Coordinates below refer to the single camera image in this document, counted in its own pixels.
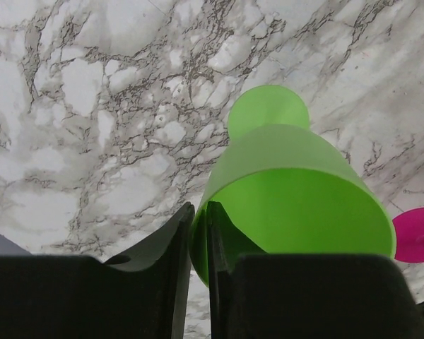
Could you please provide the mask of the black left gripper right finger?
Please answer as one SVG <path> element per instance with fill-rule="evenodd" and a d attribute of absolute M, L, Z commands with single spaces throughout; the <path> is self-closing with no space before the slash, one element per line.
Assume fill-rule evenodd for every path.
<path fill-rule="evenodd" d="M 424 311 L 390 259 L 267 254 L 218 202 L 205 227 L 213 338 L 424 338 Z"/>

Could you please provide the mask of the green plastic goblet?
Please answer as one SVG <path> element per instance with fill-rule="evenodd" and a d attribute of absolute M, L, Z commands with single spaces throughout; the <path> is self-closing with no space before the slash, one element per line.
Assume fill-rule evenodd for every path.
<path fill-rule="evenodd" d="M 199 203 L 219 202 L 270 254 L 379 254 L 394 258 L 386 208 L 344 156 L 310 129 L 302 99 L 280 85 L 247 90 L 228 116 L 230 142 Z"/>

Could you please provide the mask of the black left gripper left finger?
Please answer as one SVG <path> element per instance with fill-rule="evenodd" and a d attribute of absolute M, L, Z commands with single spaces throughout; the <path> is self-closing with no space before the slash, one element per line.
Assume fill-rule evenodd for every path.
<path fill-rule="evenodd" d="M 0 254 L 0 338 L 181 338 L 193 218 L 194 206 L 185 203 L 105 262 Z"/>

